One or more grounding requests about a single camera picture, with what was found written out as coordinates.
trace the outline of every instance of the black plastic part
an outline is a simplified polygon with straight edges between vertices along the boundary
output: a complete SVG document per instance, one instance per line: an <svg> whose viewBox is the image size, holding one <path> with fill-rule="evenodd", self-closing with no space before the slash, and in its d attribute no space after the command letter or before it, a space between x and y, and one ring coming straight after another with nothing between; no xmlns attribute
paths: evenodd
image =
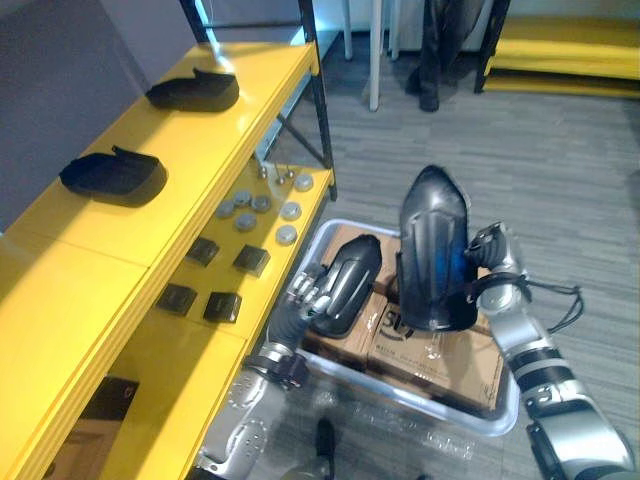
<svg viewBox="0 0 640 480"><path fill-rule="evenodd" d="M264 370L267 378L285 386L302 387L309 378L305 357L298 353L282 357L278 362L260 355L247 357L244 366Z"/></svg>
<svg viewBox="0 0 640 480"><path fill-rule="evenodd" d="M156 307L184 317L196 296L197 293L192 288L169 283L156 302Z"/></svg>
<svg viewBox="0 0 640 480"><path fill-rule="evenodd" d="M467 204L447 172L426 167L409 189L400 212L401 251L396 256L402 321L416 330L471 327L475 303L465 284L476 268L464 257Z"/></svg>
<svg viewBox="0 0 640 480"><path fill-rule="evenodd" d="M220 250L220 248L213 240L198 237L191 245L191 248L189 248L187 257L200 263L203 267L206 267L211 263L213 257L216 256L218 250Z"/></svg>
<svg viewBox="0 0 640 480"><path fill-rule="evenodd" d="M73 160L60 172L60 181L74 193L125 207L144 205L160 193L167 182L160 160L116 146L113 152Z"/></svg>
<svg viewBox="0 0 640 480"><path fill-rule="evenodd" d="M520 391L526 392L540 385L550 383L559 385L567 380L574 380L573 372L567 367L545 367L523 375L517 380Z"/></svg>
<svg viewBox="0 0 640 480"><path fill-rule="evenodd" d="M233 266L244 272L250 273L251 275L259 277L270 258L271 255L269 255L269 252L266 250L253 247L251 245L245 245L233 261Z"/></svg>
<svg viewBox="0 0 640 480"><path fill-rule="evenodd" d="M493 270L504 261L506 251L507 239L500 224L494 223L478 232L464 254L475 266Z"/></svg>
<svg viewBox="0 0 640 480"><path fill-rule="evenodd" d="M204 310L204 319L210 322L235 323L242 297L233 292L211 292Z"/></svg>
<svg viewBox="0 0 640 480"><path fill-rule="evenodd" d="M199 467L192 467L184 480L223 480L221 477Z"/></svg>
<svg viewBox="0 0 640 480"><path fill-rule="evenodd" d="M360 235L340 247L327 274L318 282L331 303L324 313L314 317L311 329L330 338L348 335L373 290L381 266L380 241L373 235Z"/></svg>
<svg viewBox="0 0 640 480"><path fill-rule="evenodd" d="M540 360L549 360L551 358L562 358L562 355L560 355L560 352L555 348L545 347L527 350L509 360L509 368L515 373L525 365L539 362Z"/></svg>
<svg viewBox="0 0 640 480"><path fill-rule="evenodd" d="M267 340L294 352L309 327L308 321L300 318L298 311L286 304L278 305L270 318Z"/></svg>
<svg viewBox="0 0 640 480"><path fill-rule="evenodd" d="M186 112L222 112L238 100L240 87L232 73L193 69L194 78L174 78L154 85L147 98L156 108Z"/></svg>
<svg viewBox="0 0 640 480"><path fill-rule="evenodd" d="M544 430L536 423L527 426L527 434L531 443L531 451L536 459L542 477L545 479L566 480L560 467L560 461L553 451L553 447L544 433Z"/></svg>

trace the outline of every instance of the yellow shelf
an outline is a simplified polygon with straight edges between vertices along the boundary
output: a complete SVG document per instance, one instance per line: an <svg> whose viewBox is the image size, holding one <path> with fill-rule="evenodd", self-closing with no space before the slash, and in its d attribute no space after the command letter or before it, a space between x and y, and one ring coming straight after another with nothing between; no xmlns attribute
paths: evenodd
<svg viewBox="0 0 640 480"><path fill-rule="evenodd" d="M157 156L168 181L156 198L118 207L56 180L2 237L0 376L11 391L0 396L0 478L42 478L285 101L317 71L313 44L229 44L216 58L196 46L166 77L232 65L240 98L229 110L166 112L143 97L86 150Z"/></svg>
<svg viewBox="0 0 640 480"><path fill-rule="evenodd" d="M0 264L0 478L42 478L146 269L19 232L0 236Z"/></svg>
<svg viewBox="0 0 640 480"><path fill-rule="evenodd" d="M509 17L492 67L640 80L640 22Z"/></svg>
<svg viewBox="0 0 640 480"><path fill-rule="evenodd" d="M188 315L176 317L154 307L113 365L112 373L138 380L140 387L102 480L175 480L186 474L242 358L262 329L330 183L328 170L294 167L296 172L313 175L313 189L301 193L291 188L290 181L276 185L272 169L269 182L259 180L252 167L245 168L227 197L239 189L269 194L271 209L257 214L257 227L247 233L234 229L233 218L212 218L201 235L220 247L215 258L206 268L185 258L170 279L198 292ZM302 216L293 222L280 218L285 201L298 202ZM291 246L275 241L275 231L286 224L298 231L298 240ZM245 244L271 255L259 278L232 266ZM242 297L235 324L212 325L203 320L211 291L232 291Z"/></svg>
<svg viewBox="0 0 640 480"><path fill-rule="evenodd" d="M484 89L487 91L640 98L640 83L637 82L590 77L564 77L562 75L492 73L487 78Z"/></svg>

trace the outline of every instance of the round metal disc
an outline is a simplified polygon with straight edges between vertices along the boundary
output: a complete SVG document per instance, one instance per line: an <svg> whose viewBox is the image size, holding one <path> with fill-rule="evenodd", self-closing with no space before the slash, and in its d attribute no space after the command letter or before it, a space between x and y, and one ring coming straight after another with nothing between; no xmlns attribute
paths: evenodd
<svg viewBox="0 0 640 480"><path fill-rule="evenodd" d="M293 225L283 225L276 230L276 242L280 245L291 245L298 238L298 232Z"/></svg>
<svg viewBox="0 0 640 480"><path fill-rule="evenodd" d="M300 218L300 215L302 215L302 208L297 202L287 202L280 209L280 216L289 222Z"/></svg>
<svg viewBox="0 0 640 480"><path fill-rule="evenodd" d="M293 182L293 187L299 192L308 192L313 188L313 177L308 173L301 173Z"/></svg>
<svg viewBox="0 0 640 480"><path fill-rule="evenodd" d="M236 218L235 226L241 232L253 230L256 226L257 219L254 213L243 213Z"/></svg>
<svg viewBox="0 0 640 480"><path fill-rule="evenodd" d="M238 190L233 196L233 203L236 207L246 207L251 203L251 192L249 190Z"/></svg>
<svg viewBox="0 0 640 480"><path fill-rule="evenodd" d="M264 213L271 208L271 198L267 195L258 195L251 200L251 208L258 213Z"/></svg>
<svg viewBox="0 0 640 480"><path fill-rule="evenodd" d="M216 217L218 218L229 218L233 215L233 210L235 209L235 205L231 200L227 200L226 202L220 203L218 208L216 208Z"/></svg>

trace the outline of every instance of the silver robot arm segment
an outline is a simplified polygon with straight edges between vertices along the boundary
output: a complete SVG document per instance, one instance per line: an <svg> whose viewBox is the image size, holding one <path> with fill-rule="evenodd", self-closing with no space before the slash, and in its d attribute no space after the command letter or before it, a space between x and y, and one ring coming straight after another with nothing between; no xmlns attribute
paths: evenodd
<svg viewBox="0 0 640 480"><path fill-rule="evenodd" d="M309 323L323 313L329 297L316 287L315 272L302 272L286 292L259 353L249 357L209 426L187 480L244 480L262 453L285 392L307 375L295 348Z"/></svg>
<svg viewBox="0 0 640 480"><path fill-rule="evenodd" d="M476 235L468 250L492 274L526 275L517 239L502 223ZM528 300L514 284L487 287L478 308L521 390L533 424L531 447L546 479L637 478L626 441L575 378L551 336L527 312Z"/></svg>

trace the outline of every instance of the cardboard box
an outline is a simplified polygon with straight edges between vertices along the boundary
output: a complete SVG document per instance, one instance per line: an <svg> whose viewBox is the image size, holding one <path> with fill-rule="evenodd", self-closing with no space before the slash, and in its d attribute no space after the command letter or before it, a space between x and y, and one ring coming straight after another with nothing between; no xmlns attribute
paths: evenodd
<svg viewBox="0 0 640 480"><path fill-rule="evenodd" d="M396 276L396 252L400 250L400 239L389 235L380 235L371 230L354 227L352 225L340 225L336 230L331 243L322 257L322 263L331 265L331 262L342 245L353 240L359 235L370 234L380 240L382 253L382 267L375 279L373 289L375 292L386 295L389 284Z"/></svg>
<svg viewBox="0 0 640 480"><path fill-rule="evenodd" d="M434 397L495 410L502 356L493 339L472 330L413 331L402 325L399 311L387 304L371 343L368 368L420 386Z"/></svg>
<svg viewBox="0 0 640 480"><path fill-rule="evenodd" d="M43 478L97 480L137 388L137 382L105 377Z"/></svg>
<svg viewBox="0 0 640 480"><path fill-rule="evenodd" d="M309 352L364 371L371 341L386 306L387 299L372 292L358 313L349 335L340 339L328 338L307 330L302 345Z"/></svg>

